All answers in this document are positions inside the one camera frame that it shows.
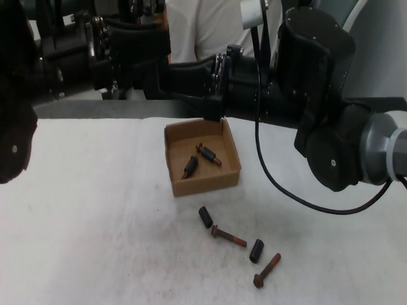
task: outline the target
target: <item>cardboard box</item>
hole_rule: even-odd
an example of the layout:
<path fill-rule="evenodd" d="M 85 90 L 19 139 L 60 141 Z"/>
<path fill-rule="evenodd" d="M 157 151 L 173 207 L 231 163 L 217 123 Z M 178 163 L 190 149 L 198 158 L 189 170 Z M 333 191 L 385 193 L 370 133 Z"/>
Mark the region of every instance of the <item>cardboard box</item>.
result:
<path fill-rule="evenodd" d="M 165 157 L 175 197 L 204 193 L 236 186 L 240 175 L 240 160 L 227 120 L 220 123 L 203 119 L 167 125 L 165 127 Z M 217 166 L 206 160 L 195 148 L 199 143 L 216 153 L 222 161 Z M 194 174 L 181 180 L 191 156 L 198 156 Z"/>

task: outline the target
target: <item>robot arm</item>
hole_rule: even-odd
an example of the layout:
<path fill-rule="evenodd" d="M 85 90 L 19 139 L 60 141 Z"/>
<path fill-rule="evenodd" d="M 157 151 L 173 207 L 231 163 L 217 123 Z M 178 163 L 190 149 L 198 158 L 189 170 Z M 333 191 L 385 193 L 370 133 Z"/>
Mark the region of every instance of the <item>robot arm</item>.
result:
<path fill-rule="evenodd" d="M 265 2 L 258 2 L 257 21 L 246 23 L 252 29 L 258 20 L 266 22 Z M 355 43 L 321 11 L 287 11 L 280 28 L 277 60 L 272 65 L 267 26 L 263 27 L 261 46 L 252 35 L 256 58 L 244 56 L 239 46 L 228 46 L 225 54 L 198 63 L 169 65 L 167 32 L 86 13 L 76 14 L 70 28 L 42 39 L 39 49 L 27 35 L 19 1 L 5 3 L 0 16 L 5 23 L 2 28 L 14 29 L 17 40 L 2 36 L 7 46 L 3 47 L 2 58 L 7 58 L 3 77 L 10 84 L 10 90 L 1 92 L 1 105 L 7 106 L 1 117 L 2 139 L 11 143 L 0 147 L 5 151 L 0 154 L 3 182 L 26 167 L 28 144 L 36 126 L 32 109 L 30 119 L 18 115 L 18 109 L 30 109 L 30 105 L 17 93 L 33 83 L 47 90 L 77 85 L 84 81 L 75 77 L 78 75 L 92 80 L 96 90 L 106 89 L 109 94 L 104 98 L 112 98 L 117 87 L 148 74 L 150 83 L 155 80 L 155 93 L 184 101 L 205 119 L 219 120 L 227 115 L 295 128 L 295 148 L 307 159 L 317 179 L 333 191 L 360 181 L 375 185 L 387 182 L 386 188 L 391 179 L 407 174 L 407 133 L 390 116 L 377 113 L 369 100 L 342 99 Z M 11 11 L 14 18 L 7 18 Z M 21 43 L 29 48 L 22 50 Z M 398 109 L 398 102 L 386 104 L 387 109 L 381 111 Z M 26 129 L 17 135 L 10 133 L 15 126 Z M 27 149 L 22 152 L 24 162 L 15 162 L 14 143 L 20 138 L 28 143 Z"/>

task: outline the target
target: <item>bolt head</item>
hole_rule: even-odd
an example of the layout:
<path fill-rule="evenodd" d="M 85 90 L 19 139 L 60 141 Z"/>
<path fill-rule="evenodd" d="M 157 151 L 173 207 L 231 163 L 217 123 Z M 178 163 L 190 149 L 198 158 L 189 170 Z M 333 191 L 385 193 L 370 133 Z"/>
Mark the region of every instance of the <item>bolt head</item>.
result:
<path fill-rule="evenodd" d="M 263 279 L 260 277 L 260 275 L 254 275 L 253 284 L 256 286 L 256 288 L 262 288 L 264 286 Z"/>
<path fill-rule="evenodd" d="M 217 236 L 217 225 L 212 226 L 212 231 L 210 232 L 213 237 Z"/>
<path fill-rule="evenodd" d="M 199 145 L 197 145 L 197 152 L 199 153 L 202 150 L 202 143 L 199 143 Z"/>

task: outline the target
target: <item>white table surface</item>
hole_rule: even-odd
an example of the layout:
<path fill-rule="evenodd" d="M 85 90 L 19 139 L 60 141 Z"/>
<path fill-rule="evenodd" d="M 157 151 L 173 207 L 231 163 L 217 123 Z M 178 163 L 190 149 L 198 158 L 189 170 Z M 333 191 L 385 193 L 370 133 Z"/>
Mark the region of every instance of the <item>white table surface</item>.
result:
<path fill-rule="evenodd" d="M 394 184 L 348 217 L 309 210 L 261 170 L 254 123 L 229 119 L 237 187 L 174 198 L 163 129 L 173 119 L 42 120 L 29 169 L 0 191 L 0 304 L 406 304 L 406 190 Z M 266 162 L 295 194 L 351 208 L 378 189 L 336 194 L 293 147 L 261 126 Z M 248 241 L 214 239 L 198 216 Z M 265 249 L 249 261 L 256 238 Z M 258 290 L 252 280 L 280 252 Z"/>

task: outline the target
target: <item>person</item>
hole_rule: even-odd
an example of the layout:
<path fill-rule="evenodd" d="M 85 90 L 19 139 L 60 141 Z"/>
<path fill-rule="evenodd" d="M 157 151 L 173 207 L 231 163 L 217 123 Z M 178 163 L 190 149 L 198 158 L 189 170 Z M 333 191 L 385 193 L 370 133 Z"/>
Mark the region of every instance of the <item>person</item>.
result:
<path fill-rule="evenodd" d="M 254 56 L 250 30 L 243 30 L 240 0 L 166 0 L 166 8 L 172 63 L 223 54 L 229 44 L 240 45 L 244 55 Z M 268 0 L 266 14 L 274 54 L 282 23 L 281 0 Z"/>

